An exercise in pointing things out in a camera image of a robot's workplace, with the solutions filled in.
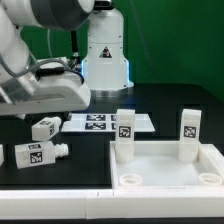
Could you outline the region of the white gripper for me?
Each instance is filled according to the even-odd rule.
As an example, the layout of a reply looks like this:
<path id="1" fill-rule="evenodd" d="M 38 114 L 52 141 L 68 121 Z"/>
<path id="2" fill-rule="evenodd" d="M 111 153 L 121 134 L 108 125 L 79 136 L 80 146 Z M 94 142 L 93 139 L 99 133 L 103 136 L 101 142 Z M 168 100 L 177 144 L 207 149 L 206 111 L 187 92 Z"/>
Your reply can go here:
<path id="1" fill-rule="evenodd" d="M 42 77 L 40 86 L 29 99 L 15 103 L 0 103 L 0 115 L 37 114 L 85 110 L 91 93 L 81 78 L 66 72 Z"/>

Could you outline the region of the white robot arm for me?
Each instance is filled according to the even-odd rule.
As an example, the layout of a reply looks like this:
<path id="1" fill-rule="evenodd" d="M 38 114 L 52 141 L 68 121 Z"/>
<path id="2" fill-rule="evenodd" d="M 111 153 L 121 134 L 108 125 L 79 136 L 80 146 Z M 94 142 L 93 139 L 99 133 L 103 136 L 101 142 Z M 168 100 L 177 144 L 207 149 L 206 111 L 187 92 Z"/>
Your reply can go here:
<path id="1" fill-rule="evenodd" d="M 75 70 L 71 32 L 91 22 L 100 0 L 0 0 L 0 116 L 88 108 L 92 91 L 133 86 L 121 47 L 104 35 Z"/>

